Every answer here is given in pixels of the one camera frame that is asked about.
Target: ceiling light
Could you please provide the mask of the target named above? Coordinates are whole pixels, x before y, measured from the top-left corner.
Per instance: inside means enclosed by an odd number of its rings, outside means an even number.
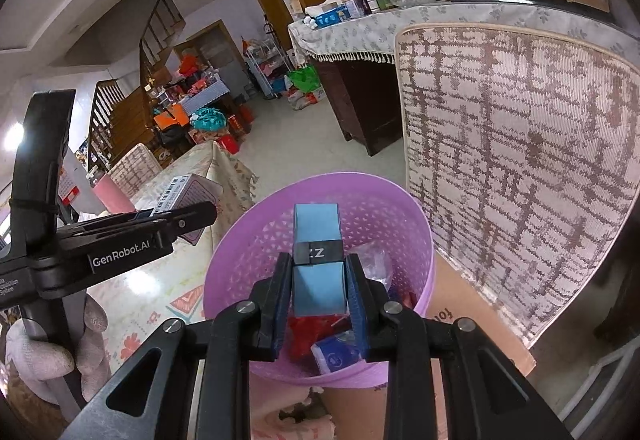
[[[18,149],[20,142],[22,142],[23,136],[24,128],[22,127],[22,124],[14,124],[4,137],[4,148],[8,151],[15,151]]]

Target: purple trash can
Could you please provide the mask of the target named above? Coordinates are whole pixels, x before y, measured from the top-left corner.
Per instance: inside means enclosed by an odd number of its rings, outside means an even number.
[[[330,173],[296,182],[256,204],[231,227],[216,249],[204,285],[210,319],[246,299],[259,279],[269,277],[278,253],[293,246],[296,203],[338,203],[345,251],[372,240],[385,244],[394,267],[393,285],[418,298],[424,315],[434,287],[431,229],[420,205],[398,185],[365,173]],[[387,379],[386,362],[360,361],[329,375],[312,376],[290,362],[286,345],[273,363],[251,362],[251,371],[296,386],[372,388]]]

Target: lace tablecloth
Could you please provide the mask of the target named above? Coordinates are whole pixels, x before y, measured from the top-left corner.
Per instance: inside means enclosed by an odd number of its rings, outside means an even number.
[[[441,2],[390,10],[311,30],[289,25],[296,61],[373,60],[394,62],[396,33],[428,22],[480,22],[536,28],[592,42],[640,66],[640,41],[619,28],[578,14],[531,4]]]

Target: white glove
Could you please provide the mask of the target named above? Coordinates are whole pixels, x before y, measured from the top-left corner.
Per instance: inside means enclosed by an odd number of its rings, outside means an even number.
[[[86,330],[78,343],[74,362],[71,353],[62,346],[30,339],[20,319],[6,335],[6,363],[13,360],[20,379],[51,404],[57,401],[45,381],[65,376],[77,365],[82,374],[82,396],[89,401],[111,377],[102,339],[102,332],[107,329],[107,314],[91,296],[86,297],[84,324]]]

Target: orange bag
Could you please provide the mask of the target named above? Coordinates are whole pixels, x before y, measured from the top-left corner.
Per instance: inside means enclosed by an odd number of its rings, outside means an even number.
[[[185,113],[181,104],[174,104],[169,106],[169,113],[166,111],[160,115],[154,116],[156,125],[160,128],[160,131],[175,125],[180,124],[182,126],[189,124],[189,115]]]

